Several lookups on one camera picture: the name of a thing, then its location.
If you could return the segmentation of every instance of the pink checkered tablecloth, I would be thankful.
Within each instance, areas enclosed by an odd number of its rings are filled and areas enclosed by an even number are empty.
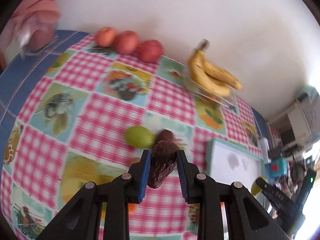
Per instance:
[[[94,40],[86,36],[48,66],[12,129],[0,204],[21,240],[35,239],[85,182],[106,183],[128,170],[142,153],[124,141],[132,125],[171,130],[200,171],[213,138],[261,156],[253,112],[242,99],[233,110],[213,108],[182,87],[182,64],[165,56],[149,64],[134,55],[92,53]],[[135,236],[192,239],[188,223],[176,171],[158,189],[147,187],[129,220]]]

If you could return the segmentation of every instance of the lime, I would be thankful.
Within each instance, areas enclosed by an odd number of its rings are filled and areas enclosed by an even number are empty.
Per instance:
[[[132,126],[124,134],[127,144],[136,148],[150,148],[155,142],[155,136],[143,126]]]
[[[260,177],[262,178],[265,182],[268,182],[268,180],[265,178],[265,177]],[[256,181],[254,181],[252,183],[252,186],[251,186],[251,194],[256,196],[258,193],[260,193],[262,191],[262,188],[260,188],[257,184],[256,184]]]

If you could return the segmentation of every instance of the fruit bowl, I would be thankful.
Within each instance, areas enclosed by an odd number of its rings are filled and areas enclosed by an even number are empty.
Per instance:
[[[205,88],[199,86],[196,82],[194,82],[189,73],[189,69],[187,67],[183,70],[183,85],[184,87],[195,97],[204,100],[206,102],[212,103],[216,102],[226,108],[234,108],[236,105],[236,95],[230,94],[226,98],[222,98],[220,96],[217,96],[209,91],[207,91]]]

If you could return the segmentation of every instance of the metal screw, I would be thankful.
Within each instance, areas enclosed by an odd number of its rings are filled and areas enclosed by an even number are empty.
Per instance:
[[[87,188],[87,189],[91,189],[91,188],[94,187],[94,183],[93,183],[92,181],[90,181],[90,182],[87,182],[84,186],[85,186],[85,188]]]
[[[122,174],[122,179],[130,179],[131,178],[131,174],[130,173],[125,173],[125,174]]]
[[[198,173],[197,174],[197,178],[198,179],[205,179],[207,176],[205,175],[205,174],[203,174],[203,173]]]
[[[236,181],[236,182],[233,183],[233,186],[235,186],[236,188],[242,188],[243,185],[242,185],[241,182]]]

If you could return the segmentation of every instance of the blue gripper pad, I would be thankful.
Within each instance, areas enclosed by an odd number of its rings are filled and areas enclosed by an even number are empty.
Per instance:
[[[185,199],[185,201],[188,202],[189,194],[188,194],[187,176],[186,176],[186,173],[183,168],[183,163],[182,163],[180,152],[177,153],[177,168],[178,168],[182,196]]]
[[[142,174],[140,177],[140,185],[139,185],[139,196],[138,200],[141,203],[144,196],[146,195],[146,189],[147,189],[147,183],[148,183],[148,177],[149,177],[149,171],[150,171],[150,164],[151,164],[151,153],[149,150],[144,150],[141,161],[144,162],[144,167],[142,170]]]

